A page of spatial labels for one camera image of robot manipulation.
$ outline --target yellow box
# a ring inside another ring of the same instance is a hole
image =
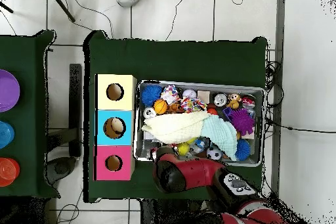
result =
[[[131,75],[98,74],[98,109],[134,110],[137,80]]]

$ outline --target yellow ball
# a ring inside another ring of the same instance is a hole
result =
[[[189,152],[190,146],[184,142],[184,143],[178,144],[177,149],[178,149],[178,154],[180,154],[181,156],[185,156],[186,153]]]
[[[192,144],[195,140],[197,139],[197,137],[195,138],[191,138],[190,140],[186,141],[187,144]]]
[[[166,101],[164,101],[163,99],[158,99],[155,103],[154,103],[154,110],[156,112],[156,114],[164,114],[168,109],[168,104]]]

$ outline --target orange bowl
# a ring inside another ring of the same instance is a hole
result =
[[[20,173],[18,162],[12,158],[0,158],[0,187],[10,185]]]

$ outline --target purple bowl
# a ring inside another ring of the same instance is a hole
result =
[[[0,70],[0,112],[14,107],[20,97],[18,80],[6,70]]]

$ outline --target blue box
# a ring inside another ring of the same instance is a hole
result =
[[[133,112],[117,110],[98,110],[97,145],[131,146],[133,143]],[[119,138],[109,138],[104,132],[104,124],[110,118],[119,118],[124,123],[124,133]]]

